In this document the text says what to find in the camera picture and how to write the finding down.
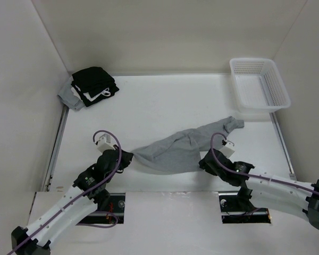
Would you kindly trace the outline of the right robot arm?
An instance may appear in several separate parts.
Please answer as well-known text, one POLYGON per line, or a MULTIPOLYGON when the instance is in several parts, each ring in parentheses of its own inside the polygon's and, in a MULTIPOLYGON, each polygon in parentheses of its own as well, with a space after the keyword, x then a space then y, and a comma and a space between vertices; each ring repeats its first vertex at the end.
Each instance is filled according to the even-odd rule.
POLYGON ((236 204, 242 210, 267 208, 297 216, 319 230, 319 180, 299 182, 269 175, 244 161, 232 162, 220 151, 211 149, 199 161, 206 173, 239 187, 236 204))

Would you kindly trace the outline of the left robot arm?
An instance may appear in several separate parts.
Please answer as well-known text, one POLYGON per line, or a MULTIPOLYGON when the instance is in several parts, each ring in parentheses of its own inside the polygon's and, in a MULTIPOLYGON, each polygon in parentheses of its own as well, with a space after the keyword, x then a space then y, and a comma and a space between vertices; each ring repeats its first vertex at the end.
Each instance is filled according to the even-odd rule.
POLYGON ((32 224, 18 226, 11 233, 11 254, 50 254, 64 231, 80 224, 95 211, 107 209, 110 193, 107 183, 122 173, 133 159, 133 153, 119 147, 105 150, 97 161, 80 173, 67 193, 50 210, 32 224))

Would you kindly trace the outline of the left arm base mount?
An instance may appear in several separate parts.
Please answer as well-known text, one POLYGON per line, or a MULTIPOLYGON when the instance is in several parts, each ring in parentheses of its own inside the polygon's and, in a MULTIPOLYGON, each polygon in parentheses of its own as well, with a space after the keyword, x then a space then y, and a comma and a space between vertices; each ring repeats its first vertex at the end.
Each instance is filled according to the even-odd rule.
POLYGON ((106 212, 113 213, 118 218, 118 224, 124 223, 125 193, 111 193, 110 198, 104 208, 99 208, 95 212, 82 219, 79 224, 112 225, 116 220, 106 212))

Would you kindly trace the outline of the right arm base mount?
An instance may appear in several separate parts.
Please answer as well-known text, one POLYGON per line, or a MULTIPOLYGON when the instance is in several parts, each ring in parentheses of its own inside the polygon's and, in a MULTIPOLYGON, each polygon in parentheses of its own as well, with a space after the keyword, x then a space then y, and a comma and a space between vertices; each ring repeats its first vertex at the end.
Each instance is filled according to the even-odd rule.
POLYGON ((270 224, 268 209, 255 207, 249 199, 251 190, 219 192, 219 204, 223 224, 270 224))

